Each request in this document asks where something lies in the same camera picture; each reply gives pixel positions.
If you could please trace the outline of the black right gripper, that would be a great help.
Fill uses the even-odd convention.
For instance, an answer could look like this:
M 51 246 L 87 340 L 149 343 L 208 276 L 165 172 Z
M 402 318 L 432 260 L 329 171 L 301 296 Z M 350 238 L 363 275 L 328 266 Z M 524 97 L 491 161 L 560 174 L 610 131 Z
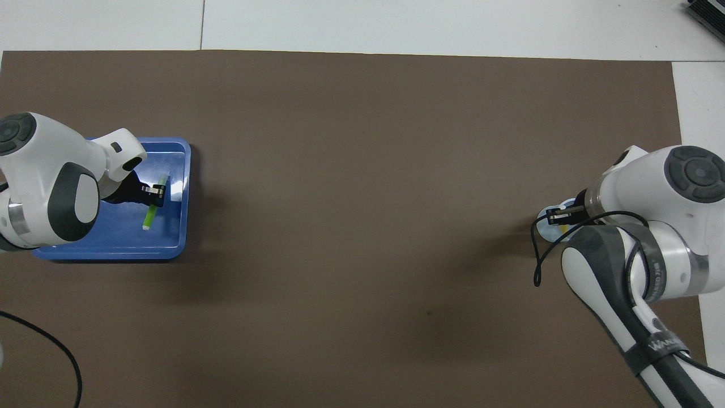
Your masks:
M 552 207 L 546 209 L 545 215 L 549 225 L 576 225 L 585 222 L 590 214 L 587 211 L 588 189 L 583 189 L 575 197 L 575 207 Z

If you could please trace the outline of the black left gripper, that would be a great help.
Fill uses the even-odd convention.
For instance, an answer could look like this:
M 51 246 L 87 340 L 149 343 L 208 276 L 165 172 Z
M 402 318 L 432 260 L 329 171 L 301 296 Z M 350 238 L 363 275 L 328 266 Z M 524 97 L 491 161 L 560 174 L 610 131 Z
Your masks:
M 133 202 L 159 207 L 165 204 L 168 192 L 167 187 L 167 183 L 160 184 L 160 188 L 158 186 L 149 186 L 147 183 L 140 181 L 136 171 L 130 171 L 129 175 L 119 184 L 116 191 L 105 197 L 105 201 L 111 204 Z

